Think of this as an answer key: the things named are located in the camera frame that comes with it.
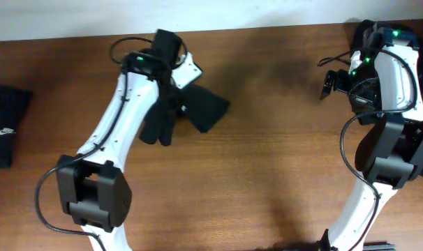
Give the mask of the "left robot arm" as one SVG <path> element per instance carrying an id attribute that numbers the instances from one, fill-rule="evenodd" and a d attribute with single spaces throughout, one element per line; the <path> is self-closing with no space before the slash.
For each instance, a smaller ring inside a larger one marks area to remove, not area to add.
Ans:
<path id="1" fill-rule="evenodd" d="M 175 33 L 159 29 L 150 46 L 116 59 L 117 87 L 99 124 L 74 156 L 63 155 L 52 169 L 62 211 L 71 216 L 94 250 L 129 250 L 124 222 L 132 192 L 124 176 L 137 134 L 168 145 L 184 83 L 179 69 L 192 63 Z"/>

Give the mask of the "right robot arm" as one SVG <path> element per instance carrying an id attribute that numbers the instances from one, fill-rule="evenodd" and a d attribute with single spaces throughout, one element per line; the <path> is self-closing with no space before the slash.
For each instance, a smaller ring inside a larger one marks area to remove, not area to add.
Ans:
<path id="1" fill-rule="evenodd" d="M 420 43 L 410 27 L 363 20 L 336 60 L 346 69 L 327 72 L 321 97 L 344 93 L 353 120 L 370 131 L 346 163 L 356 178 L 346 205 L 311 249 L 391 250 L 365 239 L 386 203 L 423 171 Z"/>

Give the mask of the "black t-shirt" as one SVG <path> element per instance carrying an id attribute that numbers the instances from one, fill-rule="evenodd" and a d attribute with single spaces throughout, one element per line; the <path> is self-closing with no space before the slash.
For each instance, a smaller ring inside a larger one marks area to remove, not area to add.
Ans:
<path id="1" fill-rule="evenodd" d="M 172 143 L 177 118 L 185 116 L 201 133 L 210 131 L 227 112 L 230 101 L 208 89 L 193 85 L 180 90 L 182 96 L 181 114 L 162 112 L 158 99 L 144 118 L 140 140 L 146 144 L 159 142 L 163 146 Z"/>

